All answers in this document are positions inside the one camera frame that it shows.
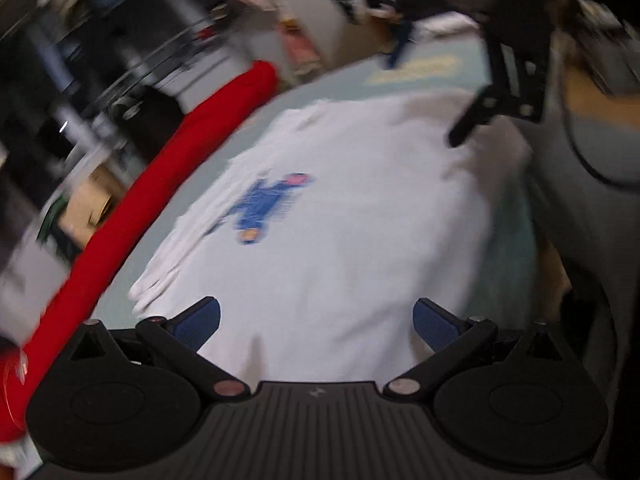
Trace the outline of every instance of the ribbed black surface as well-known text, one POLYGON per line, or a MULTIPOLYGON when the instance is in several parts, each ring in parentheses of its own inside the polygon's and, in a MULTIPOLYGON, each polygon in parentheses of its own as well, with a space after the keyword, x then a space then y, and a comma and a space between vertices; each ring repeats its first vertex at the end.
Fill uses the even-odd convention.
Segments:
POLYGON ((200 431, 136 470, 90 474, 47 464, 34 480, 591 480, 586 466, 546 476, 497 472, 451 449, 420 406, 380 397, 371 383, 265 383, 219 404, 200 431))

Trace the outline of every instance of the black cable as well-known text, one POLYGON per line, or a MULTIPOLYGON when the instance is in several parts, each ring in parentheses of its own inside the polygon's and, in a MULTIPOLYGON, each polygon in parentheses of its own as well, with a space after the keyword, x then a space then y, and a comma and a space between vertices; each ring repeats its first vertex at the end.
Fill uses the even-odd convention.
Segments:
POLYGON ((604 184, 605 186, 615 188, 624 192, 631 193, 639 193, 640 194, 640 180, 616 180, 614 178, 605 176, 596 170, 584 155, 580 152, 580 148, 578 147, 578 143, 575 140, 573 121, 571 117, 571 112, 566 104, 566 99, 564 97, 565 89, 564 89, 564 68, 559 69, 559 85, 558 91, 560 94, 560 107, 562 113, 562 126, 564 127, 564 134, 566 135, 566 140, 569 142, 569 147, 571 151, 574 152, 575 157, 580 162, 581 166, 584 170, 589 173, 594 179, 604 184))

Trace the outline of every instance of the red fabric roll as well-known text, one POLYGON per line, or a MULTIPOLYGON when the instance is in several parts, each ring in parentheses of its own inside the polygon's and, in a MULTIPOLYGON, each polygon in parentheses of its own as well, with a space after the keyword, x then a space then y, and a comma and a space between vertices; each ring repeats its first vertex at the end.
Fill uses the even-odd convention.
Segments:
POLYGON ((31 339, 2 359, 0 441, 24 434, 31 395, 76 328, 91 316, 149 226, 178 187, 276 88, 276 72, 257 61, 190 112, 174 136, 135 181, 104 226, 78 256, 71 273, 50 301, 31 339))

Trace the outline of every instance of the white cloth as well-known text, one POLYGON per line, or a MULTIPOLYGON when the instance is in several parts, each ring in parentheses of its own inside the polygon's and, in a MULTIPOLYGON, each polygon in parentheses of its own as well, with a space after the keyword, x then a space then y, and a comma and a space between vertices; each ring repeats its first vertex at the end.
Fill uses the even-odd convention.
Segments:
POLYGON ((448 148, 470 99, 406 94, 285 112, 178 219, 132 289, 137 313, 171 318, 216 297, 222 321, 200 354, 251 385, 382 384, 407 370, 424 358, 415 301, 465 306, 502 184, 528 152, 505 118, 448 148), (204 235, 260 176, 268 200, 298 174, 308 180, 264 222, 241 209, 204 235), (258 243, 241 242, 247 226, 258 243))

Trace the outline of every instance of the ironing board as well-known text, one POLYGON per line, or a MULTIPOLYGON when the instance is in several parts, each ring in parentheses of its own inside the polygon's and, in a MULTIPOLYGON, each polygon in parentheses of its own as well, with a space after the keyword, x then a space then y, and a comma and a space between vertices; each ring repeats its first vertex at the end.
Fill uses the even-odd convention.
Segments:
MULTIPOLYGON (((223 173, 230 158, 256 142, 281 111, 304 107, 321 98, 362 100, 452 87, 475 91, 485 82, 482 44, 478 37, 470 35, 415 45, 395 71, 383 70, 380 58, 373 57, 280 95, 250 117, 182 184, 102 295, 93 317, 108 328, 134 326, 133 302, 127 292, 171 231, 175 219, 223 173)), ((503 327, 523 326, 529 320, 535 256, 530 213, 524 186, 518 179, 508 185, 498 207, 494 234, 464 314, 489 317, 503 327)))

